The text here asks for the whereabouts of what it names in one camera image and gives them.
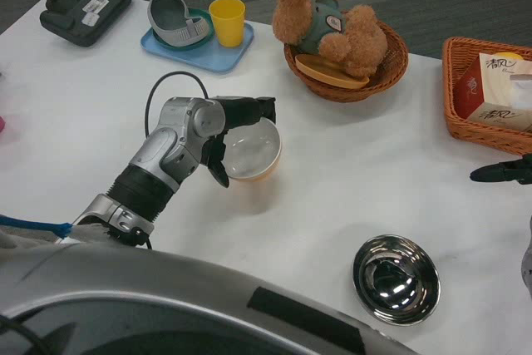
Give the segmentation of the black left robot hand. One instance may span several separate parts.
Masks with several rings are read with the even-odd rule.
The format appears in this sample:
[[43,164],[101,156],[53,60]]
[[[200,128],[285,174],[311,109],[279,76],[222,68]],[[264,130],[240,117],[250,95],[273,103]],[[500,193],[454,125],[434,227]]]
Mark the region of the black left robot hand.
[[214,97],[207,100],[195,117],[195,132],[206,138],[201,152],[201,164],[205,165],[215,180],[229,187],[229,177],[223,160],[226,150],[224,137],[241,126],[252,126],[262,118],[276,121],[274,97]]

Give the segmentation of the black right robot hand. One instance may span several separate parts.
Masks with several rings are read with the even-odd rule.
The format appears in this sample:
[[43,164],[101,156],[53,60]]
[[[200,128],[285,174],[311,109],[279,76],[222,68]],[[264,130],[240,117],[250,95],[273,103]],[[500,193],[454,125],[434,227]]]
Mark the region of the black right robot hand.
[[470,179],[481,183],[517,181],[521,185],[530,185],[531,154],[523,155],[518,160],[482,166],[470,173]]

